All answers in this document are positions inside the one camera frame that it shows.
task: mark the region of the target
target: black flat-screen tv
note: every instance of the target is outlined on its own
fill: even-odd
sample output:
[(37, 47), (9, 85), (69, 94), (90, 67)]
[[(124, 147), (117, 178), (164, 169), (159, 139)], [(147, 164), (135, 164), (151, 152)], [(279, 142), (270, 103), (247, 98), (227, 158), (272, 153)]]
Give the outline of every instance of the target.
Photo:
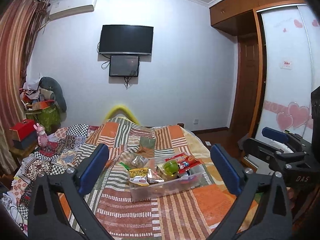
[(151, 55), (153, 27), (103, 25), (99, 54)]
[(139, 74), (139, 56), (111, 55), (110, 77), (137, 77)]

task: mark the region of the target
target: bed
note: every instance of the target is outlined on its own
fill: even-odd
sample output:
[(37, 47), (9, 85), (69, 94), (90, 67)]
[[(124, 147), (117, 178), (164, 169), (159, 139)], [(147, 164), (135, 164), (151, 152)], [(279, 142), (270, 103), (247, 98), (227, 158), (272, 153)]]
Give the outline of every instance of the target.
[[(49, 136), (49, 144), (44, 151), (35, 152), (24, 160), (9, 194), (16, 198), (17, 210), (24, 224), (21, 228), (26, 234), (28, 205), (39, 171), (60, 174), (68, 167), (77, 167), (99, 143), (108, 146), (109, 161), (92, 192), (84, 199), (115, 239), (206, 239), (236, 198), (226, 189), (210, 159), (209, 150), (193, 134), (178, 125), (146, 128), (117, 117), (100, 127), (78, 124), (60, 128)], [(127, 172), (118, 164), (126, 152), (139, 153), (147, 158), (180, 152), (193, 155), (201, 161), (201, 186), (133, 203)], [(81, 232), (65, 196), (60, 194), (59, 198), (71, 227)], [(256, 208), (254, 201), (240, 230), (248, 228)]]

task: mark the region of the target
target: clear plastic container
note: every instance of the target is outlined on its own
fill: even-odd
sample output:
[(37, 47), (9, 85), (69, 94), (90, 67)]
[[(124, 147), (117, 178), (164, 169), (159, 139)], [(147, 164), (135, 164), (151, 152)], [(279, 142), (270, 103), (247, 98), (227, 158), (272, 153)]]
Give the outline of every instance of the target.
[[(164, 159), (170, 158), (175, 155), (176, 154), (170, 154), (163, 157), (152, 158), (145, 165), (145, 167), (150, 167), (155, 171), (158, 164), (165, 162)], [(129, 183), (132, 201), (137, 202), (150, 198), (170, 195), (183, 190), (188, 190), (192, 187), (199, 186), (201, 184), (201, 178), (204, 170), (199, 165), (196, 165), (191, 168), (189, 172), (190, 176), (157, 183), (150, 186), (138, 186), (136, 184)]]

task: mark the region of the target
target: heart decoration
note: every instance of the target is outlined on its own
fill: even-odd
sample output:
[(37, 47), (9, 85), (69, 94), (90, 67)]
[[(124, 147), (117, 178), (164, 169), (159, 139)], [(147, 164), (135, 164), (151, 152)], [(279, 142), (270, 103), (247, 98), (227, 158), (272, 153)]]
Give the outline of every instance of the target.
[(285, 115), (284, 112), (277, 114), (277, 123), (281, 131), (289, 129), (293, 124), (293, 117), (291, 115)]
[(318, 27), (319, 26), (318, 21), (317, 20), (313, 20), (312, 25), (314, 27)]
[(305, 124), (309, 119), (309, 108), (306, 106), (301, 106), (295, 102), (291, 102), (288, 105), (288, 113), (293, 117), (293, 128), (298, 128)]
[(297, 19), (295, 19), (293, 22), (294, 22), (294, 25), (295, 25), (297, 28), (302, 28), (302, 27), (303, 27), (302, 23), (299, 22)]

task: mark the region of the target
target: curtain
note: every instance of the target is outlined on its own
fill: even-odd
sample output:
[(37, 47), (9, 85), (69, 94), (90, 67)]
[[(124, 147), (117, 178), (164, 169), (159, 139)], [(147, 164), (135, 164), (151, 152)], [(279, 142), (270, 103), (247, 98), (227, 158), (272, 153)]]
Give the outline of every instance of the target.
[(20, 70), (20, 87), (22, 87), (26, 81), (27, 66), (30, 62), (31, 54), (36, 42), (36, 38), (38, 36), (39, 28), (47, 15), (48, 4), (49, 0), (41, 0), (39, 2), (36, 11), (32, 17), (31, 23), (29, 25), (26, 42), (24, 44), (25, 48), (23, 49), (24, 64), (21, 65)]
[(10, 174), (17, 165), (8, 147), (9, 128), (25, 119), (19, 97), (25, 40), (38, 5), (36, 0), (14, 0), (0, 19), (0, 172)]

